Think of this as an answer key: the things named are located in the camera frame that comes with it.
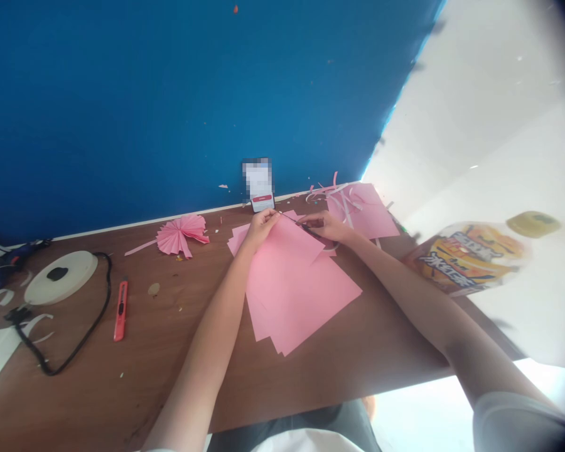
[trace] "person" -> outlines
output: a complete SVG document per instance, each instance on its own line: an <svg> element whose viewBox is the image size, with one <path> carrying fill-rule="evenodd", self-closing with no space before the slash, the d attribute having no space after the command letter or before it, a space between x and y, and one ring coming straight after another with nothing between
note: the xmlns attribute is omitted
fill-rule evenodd
<svg viewBox="0 0 565 452"><path fill-rule="evenodd" d="M254 215L143 451L203 450L237 338L251 260L279 219L272 209ZM474 408L477 451L539 451L561 444L565 417L448 295L328 211L307 215L299 223L353 250L446 357ZM360 401L217 433L208 450L380 451Z"/></svg>

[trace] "blue wall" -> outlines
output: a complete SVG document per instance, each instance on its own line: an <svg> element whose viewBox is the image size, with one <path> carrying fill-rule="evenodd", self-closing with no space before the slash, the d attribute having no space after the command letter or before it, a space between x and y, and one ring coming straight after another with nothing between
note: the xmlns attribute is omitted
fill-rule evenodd
<svg viewBox="0 0 565 452"><path fill-rule="evenodd" d="M441 0L237 1L0 0L0 242L360 179Z"/></svg>

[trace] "tape roll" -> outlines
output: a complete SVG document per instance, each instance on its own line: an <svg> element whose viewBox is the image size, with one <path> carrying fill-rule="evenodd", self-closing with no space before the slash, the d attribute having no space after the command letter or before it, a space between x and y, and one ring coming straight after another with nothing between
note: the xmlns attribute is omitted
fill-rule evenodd
<svg viewBox="0 0 565 452"><path fill-rule="evenodd" d="M57 259L31 280L25 291L29 304L54 304L77 292L88 282L98 259L87 251L76 251Z"/></svg>

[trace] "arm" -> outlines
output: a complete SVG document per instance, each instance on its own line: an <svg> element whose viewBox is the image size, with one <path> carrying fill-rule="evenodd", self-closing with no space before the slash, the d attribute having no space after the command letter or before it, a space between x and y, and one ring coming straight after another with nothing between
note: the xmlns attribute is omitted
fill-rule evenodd
<svg viewBox="0 0 565 452"><path fill-rule="evenodd" d="M452 299L327 211L299 220L351 248L408 320L446 357L471 404L487 392L514 392L553 406L502 349Z"/></svg>
<svg viewBox="0 0 565 452"><path fill-rule="evenodd" d="M253 255L279 214L254 215L243 244L197 328L188 355L143 450L201 451L215 399L239 332L247 276Z"/></svg>

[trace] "electrical cord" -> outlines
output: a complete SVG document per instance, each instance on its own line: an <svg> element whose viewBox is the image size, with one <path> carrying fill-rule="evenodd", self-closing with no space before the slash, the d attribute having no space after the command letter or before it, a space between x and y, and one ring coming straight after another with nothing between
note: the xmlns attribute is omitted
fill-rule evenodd
<svg viewBox="0 0 565 452"><path fill-rule="evenodd" d="M111 298L111 268L112 268L111 258L106 253L103 252L96 252L94 253L94 255L103 256L105 259L107 259L107 263L108 263L107 298L105 300L105 304L102 307L102 310L100 311L99 316L96 317L96 320L94 321L88 332L84 335L84 337L77 345L77 347L73 349L73 351L71 352L69 357L65 360L65 362L60 365L60 367L58 367L55 370L52 370L46 363L46 359L44 358L42 352L39 351L38 347L36 347L34 343L25 335L25 333L23 333L23 330L21 329L21 322L23 322L27 317L31 316L31 311L29 309L25 308L24 306L20 306L19 308L13 309L6 316L4 316L6 320L10 321L14 325L14 329L17 331L17 334L19 335L23 343L32 351L32 353L38 359L42 372L44 372L49 377L53 377L54 375L60 374L63 371L63 369L73 360L77 352L79 352L80 349L83 347L83 345L86 343L88 337L90 337L90 334L92 334L94 329L99 324L100 319L102 319L102 317L105 315L105 312L107 311L107 306L109 305L109 298Z"/></svg>

